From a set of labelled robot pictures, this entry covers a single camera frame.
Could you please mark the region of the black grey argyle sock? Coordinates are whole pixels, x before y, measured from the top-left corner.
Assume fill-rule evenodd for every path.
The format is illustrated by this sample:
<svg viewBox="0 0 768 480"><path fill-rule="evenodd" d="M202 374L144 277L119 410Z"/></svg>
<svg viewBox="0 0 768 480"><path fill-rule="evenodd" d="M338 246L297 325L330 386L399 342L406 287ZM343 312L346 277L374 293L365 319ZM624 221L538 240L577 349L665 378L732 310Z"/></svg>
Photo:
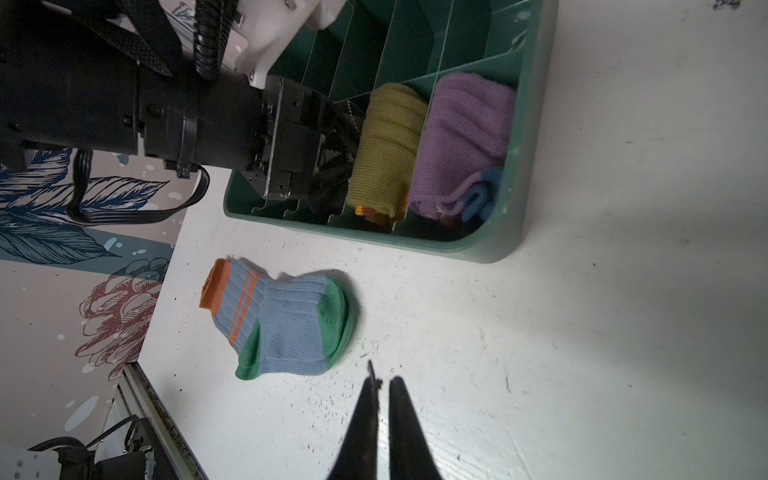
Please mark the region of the black grey argyle sock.
<svg viewBox="0 0 768 480"><path fill-rule="evenodd" d="M350 100L334 103L332 112L319 164L319 178L324 188L335 187L351 176L365 121L365 112Z"/></svg>

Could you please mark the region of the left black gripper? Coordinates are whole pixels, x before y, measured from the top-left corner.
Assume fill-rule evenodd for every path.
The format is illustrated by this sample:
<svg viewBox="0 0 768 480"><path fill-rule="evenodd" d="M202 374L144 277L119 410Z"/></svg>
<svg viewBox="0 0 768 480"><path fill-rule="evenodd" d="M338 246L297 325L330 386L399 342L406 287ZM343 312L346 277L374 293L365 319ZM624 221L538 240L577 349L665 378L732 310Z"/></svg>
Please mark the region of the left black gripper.
<svg viewBox="0 0 768 480"><path fill-rule="evenodd" d="M270 76L262 92L262 147L245 176L265 200L298 200L310 194L315 169L332 123L322 93L286 77Z"/></svg>

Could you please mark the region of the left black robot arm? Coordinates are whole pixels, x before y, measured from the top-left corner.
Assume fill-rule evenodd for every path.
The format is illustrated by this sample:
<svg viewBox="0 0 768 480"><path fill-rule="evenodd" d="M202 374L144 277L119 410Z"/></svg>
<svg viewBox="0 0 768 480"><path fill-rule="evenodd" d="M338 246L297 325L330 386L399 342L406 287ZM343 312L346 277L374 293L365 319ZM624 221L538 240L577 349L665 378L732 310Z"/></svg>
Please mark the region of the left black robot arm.
<svg viewBox="0 0 768 480"><path fill-rule="evenodd" d="M173 215L159 184L92 178L98 151L162 160L197 187L233 174L230 212L291 227L341 218L394 1L1 5L1 251L38 265L106 258L92 227Z"/></svg>

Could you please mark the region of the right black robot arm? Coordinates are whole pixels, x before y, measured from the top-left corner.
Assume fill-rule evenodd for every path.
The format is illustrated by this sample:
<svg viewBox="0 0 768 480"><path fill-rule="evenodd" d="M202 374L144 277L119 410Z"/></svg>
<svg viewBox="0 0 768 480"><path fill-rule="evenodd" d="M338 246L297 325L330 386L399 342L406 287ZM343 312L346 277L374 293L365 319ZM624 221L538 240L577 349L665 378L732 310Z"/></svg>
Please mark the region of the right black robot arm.
<svg viewBox="0 0 768 480"><path fill-rule="evenodd" d="M125 438L130 447L132 435L140 418L132 414L102 432L88 444L62 436L41 442L28 449L1 445L2 479L154 479L157 473L156 449L139 447L117 457L95 460L95 447L124 426L128 426Z"/></svg>

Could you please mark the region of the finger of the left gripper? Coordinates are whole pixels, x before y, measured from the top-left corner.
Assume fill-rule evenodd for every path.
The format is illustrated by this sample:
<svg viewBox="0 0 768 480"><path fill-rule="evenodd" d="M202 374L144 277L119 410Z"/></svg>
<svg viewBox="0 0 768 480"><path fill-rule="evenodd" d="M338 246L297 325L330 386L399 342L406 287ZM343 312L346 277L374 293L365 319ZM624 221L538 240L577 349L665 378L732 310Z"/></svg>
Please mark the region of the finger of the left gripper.
<svg viewBox="0 0 768 480"><path fill-rule="evenodd" d="M328 479L376 479L379 390L382 381L371 361L349 427Z"/></svg>
<svg viewBox="0 0 768 480"><path fill-rule="evenodd" d="M390 478L441 480L405 381L400 376L390 382L388 421Z"/></svg>

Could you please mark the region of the blue orange green striped sock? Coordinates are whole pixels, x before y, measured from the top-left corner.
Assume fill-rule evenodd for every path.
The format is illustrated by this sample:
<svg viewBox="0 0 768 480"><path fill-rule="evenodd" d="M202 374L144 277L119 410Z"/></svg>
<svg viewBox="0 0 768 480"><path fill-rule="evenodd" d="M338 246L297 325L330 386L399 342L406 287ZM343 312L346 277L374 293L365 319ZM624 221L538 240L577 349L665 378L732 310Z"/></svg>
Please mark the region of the blue orange green striped sock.
<svg viewBox="0 0 768 480"><path fill-rule="evenodd" d="M215 261L199 307L237 354L235 376L319 376L344 354L357 312L344 288L327 275L278 281L233 258Z"/></svg>

